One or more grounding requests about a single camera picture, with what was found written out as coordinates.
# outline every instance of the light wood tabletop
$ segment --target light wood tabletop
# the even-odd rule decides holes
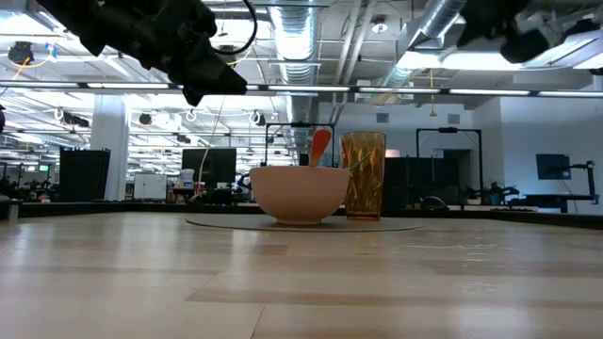
[[[411,219],[363,234],[190,215],[0,224],[2,338],[603,337],[603,233]]]

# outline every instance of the monitor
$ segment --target monitor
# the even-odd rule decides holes
[[[182,170],[194,170],[193,180],[199,181],[199,167],[206,149],[182,151]],[[236,148],[212,148],[205,159],[202,181],[210,188],[217,183],[233,183],[236,177]]]
[[[569,156],[565,154],[536,154],[538,180],[570,180]]]

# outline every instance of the ceiling light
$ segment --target ceiling light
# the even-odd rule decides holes
[[[499,53],[462,52],[447,56],[441,68],[469,71],[517,71],[520,64],[512,64]]]
[[[358,91],[364,93],[407,93],[407,94],[437,94],[440,89],[391,89],[391,88],[359,88]]]
[[[603,53],[591,57],[574,68],[578,70],[598,70],[603,68]]]
[[[92,89],[169,89],[168,84],[154,83],[88,83]]]
[[[0,87],[6,88],[73,88],[79,89],[72,82],[43,82],[43,81],[0,81]]]
[[[373,17],[373,19],[370,21],[370,23],[373,25],[371,28],[373,33],[381,34],[387,30],[387,24],[385,24],[385,16],[384,15],[377,15],[377,16]]]
[[[525,95],[530,95],[530,91],[529,90],[504,90],[504,89],[451,89],[450,94],[525,96]]]
[[[196,121],[197,113],[193,109],[191,109],[189,112],[187,112],[186,118],[188,122]]]
[[[437,55],[408,51],[396,65],[401,69],[434,69],[441,68],[442,64]]]
[[[268,90],[344,92],[344,91],[350,91],[350,87],[349,86],[291,86],[291,85],[272,85],[272,86],[268,86]]]
[[[603,92],[579,90],[543,90],[538,95],[542,97],[603,98]]]

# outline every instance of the amber plastic tumbler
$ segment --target amber plastic tumbler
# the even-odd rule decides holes
[[[344,169],[362,161],[352,171],[348,185],[345,201],[348,219],[379,220],[385,166],[385,135],[377,132],[347,133],[341,136],[340,144]]]

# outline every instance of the bowl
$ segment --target bowl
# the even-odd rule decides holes
[[[348,192],[346,169],[269,166],[251,170],[253,196],[278,223],[319,224],[332,215]]]

